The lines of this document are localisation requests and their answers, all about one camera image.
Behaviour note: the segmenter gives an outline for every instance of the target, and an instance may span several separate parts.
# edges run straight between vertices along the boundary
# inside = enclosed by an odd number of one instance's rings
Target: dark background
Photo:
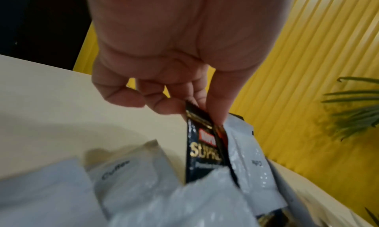
[[[90,23],[86,0],[0,0],[0,54],[72,70]]]

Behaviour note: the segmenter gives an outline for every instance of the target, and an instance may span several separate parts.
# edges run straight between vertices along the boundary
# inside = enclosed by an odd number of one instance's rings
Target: hand
[[[291,1],[88,0],[99,43],[92,81],[116,105],[183,114],[190,100],[222,124],[271,50]],[[207,94],[208,65],[216,72]],[[137,90],[126,87],[132,77]]]

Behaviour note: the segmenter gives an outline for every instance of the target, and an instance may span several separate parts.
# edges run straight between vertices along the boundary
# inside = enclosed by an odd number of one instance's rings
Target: red logo
[[[204,141],[207,144],[210,144],[214,147],[217,147],[216,146],[216,140],[215,140],[214,136],[211,135],[210,133],[206,132],[203,129],[199,129],[199,139]]]

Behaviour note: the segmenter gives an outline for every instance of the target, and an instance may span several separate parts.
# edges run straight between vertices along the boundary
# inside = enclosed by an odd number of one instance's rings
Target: yellow ribbed panel
[[[379,214],[379,131],[331,138],[320,101],[326,92],[372,87],[337,83],[339,76],[379,78],[378,11],[379,0],[295,0],[272,52],[231,109],[254,125],[270,159],[371,223],[364,207]],[[91,26],[74,70],[91,74],[97,52]]]

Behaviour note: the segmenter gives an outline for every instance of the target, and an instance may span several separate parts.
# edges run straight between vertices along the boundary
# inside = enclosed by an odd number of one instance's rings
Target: white table
[[[112,151],[152,139],[183,180],[186,124],[180,116],[111,105],[89,75],[0,55],[0,178],[72,156],[84,159],[94,149]],[[356,226],[344,205],[305,178],[276,167],[295,190],[306,190]]]

